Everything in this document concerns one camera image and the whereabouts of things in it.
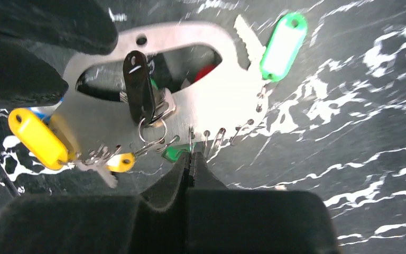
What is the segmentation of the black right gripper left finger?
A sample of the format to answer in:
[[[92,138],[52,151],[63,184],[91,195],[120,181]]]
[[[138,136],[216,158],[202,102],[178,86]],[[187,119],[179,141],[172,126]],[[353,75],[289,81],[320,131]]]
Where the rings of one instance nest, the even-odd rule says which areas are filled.
[[[24,195],[0,212],[0,253],[183,253],[190,155],[137,195]]]

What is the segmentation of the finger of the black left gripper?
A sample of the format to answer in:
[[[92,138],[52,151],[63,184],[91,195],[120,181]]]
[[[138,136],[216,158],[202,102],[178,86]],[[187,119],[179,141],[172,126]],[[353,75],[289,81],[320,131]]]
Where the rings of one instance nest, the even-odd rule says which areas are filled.
[[[54,105],[67,90],[68,83],[48,63],[0,41],[0,108]]]
[[[96,1],[0,1],[0,35],[91,55],[107,55],[118,42],[112,19]]]

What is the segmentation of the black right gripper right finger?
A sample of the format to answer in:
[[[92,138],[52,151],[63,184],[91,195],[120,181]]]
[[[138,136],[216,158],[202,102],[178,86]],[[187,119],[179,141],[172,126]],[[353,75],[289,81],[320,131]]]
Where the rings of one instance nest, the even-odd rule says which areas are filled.
[[[339,253],[337,232],[319,196],[300,190],[226,187],[200,152],[190,158],[187,253]]]

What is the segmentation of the black key tag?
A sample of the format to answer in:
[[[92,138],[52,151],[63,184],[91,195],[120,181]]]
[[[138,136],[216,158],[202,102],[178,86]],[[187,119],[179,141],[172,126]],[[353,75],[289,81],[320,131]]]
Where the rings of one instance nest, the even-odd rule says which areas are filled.
[[[123,76],[132,120],[137,124],[150,124],[156,103],[147,59],[142,52],[133,50],[127,54],[123,61]]]

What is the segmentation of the yellow key tag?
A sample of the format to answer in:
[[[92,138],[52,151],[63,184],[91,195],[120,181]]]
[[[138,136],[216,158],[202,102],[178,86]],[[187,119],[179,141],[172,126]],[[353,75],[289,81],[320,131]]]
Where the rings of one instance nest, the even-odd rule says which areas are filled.
[[[8,116],[12,133],[30,152],[51,170],[59,170],[68,162],[66,146],[32,111],[16,108]]]

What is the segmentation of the green key tag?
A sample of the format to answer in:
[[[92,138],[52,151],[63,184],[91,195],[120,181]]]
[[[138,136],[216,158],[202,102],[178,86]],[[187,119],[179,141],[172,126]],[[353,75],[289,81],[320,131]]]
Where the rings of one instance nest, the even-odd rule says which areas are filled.
[[[307,20],[300,13],[288,13],[278,21],[260,62],[263,79],[279,82],[288,74],[307,31]]]

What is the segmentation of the cluster of tagged keys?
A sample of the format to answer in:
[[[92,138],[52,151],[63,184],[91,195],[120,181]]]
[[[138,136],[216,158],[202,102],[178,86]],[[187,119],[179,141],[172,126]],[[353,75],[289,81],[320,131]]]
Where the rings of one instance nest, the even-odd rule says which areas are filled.
[[[174,101],[169,90],[156,90],[153,87],[153,94],[156,109],[152,122],[147,125],[134,122],[140,139],[143,138],[142,130],[145,126],[156,122],[163,123],[165,116],[174,110]],[[137,157],[152,148],[163,155],[171,152],[172,160],[177,160],[180,150],[171,143],[164,144],[163,138],[145,142],[139,151],[121,153],[122,147],[116,143],[116,140],[128,133],[128,124],[125,122],[117,124],[115,120],[110,120],[108,115],[114,112],[113,107],[102,101],[84,99],[75,93],[70,94],[62,102],[51,115],[49,123],[39,119],[66,146],[68,162],[63,167],[76,167],[82,171],[93,170],[111,188],[117,186],[115,173],[131,170]],[[128,116],[131,117],[131,114],[127,95],[124,92],[123,111],[119,117],[123,119]]]

